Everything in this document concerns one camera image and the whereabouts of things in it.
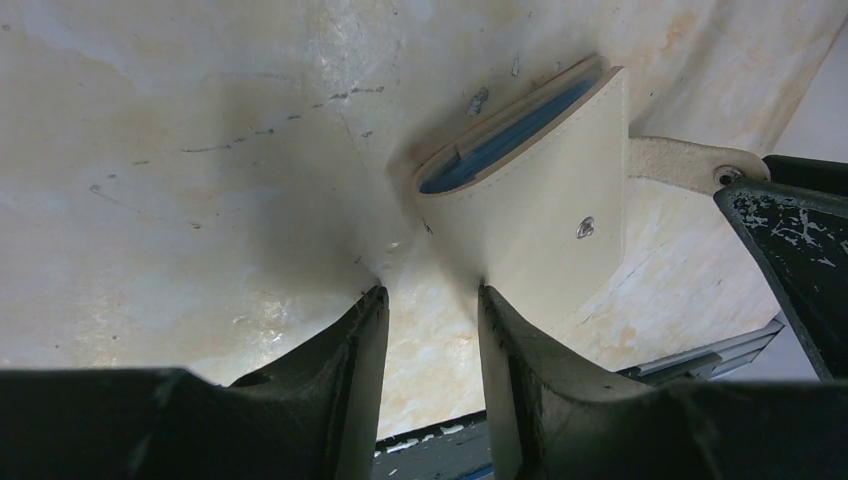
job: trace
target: cream leather strap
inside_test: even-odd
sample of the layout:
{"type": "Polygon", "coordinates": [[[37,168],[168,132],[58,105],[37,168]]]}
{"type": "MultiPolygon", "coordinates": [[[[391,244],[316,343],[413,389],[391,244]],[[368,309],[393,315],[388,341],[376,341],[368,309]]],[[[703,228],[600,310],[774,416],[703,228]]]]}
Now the cream leather strap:
{"type": "Polygon", "coordinates": [[[751,152],[663,137],[631,138],[627,172],[705,195],[734,177],[769,180],[768,167],[751,152]]]}
{"type": "Polygon", "coordinates": [[[471,291],[481,281],[496,286],[531,322],[570,314],[615,272],[624,249],[627,176],[704,194],[735,175],[768,178],[748,152],[630,139],[627,74],[603,65],[600,57],[584,60],[447,145],[413,178],[413,196],[444,265],[471,291]],[[587,78],[585,94],[516,148],[459,186],[425,188],[587,78]]]}

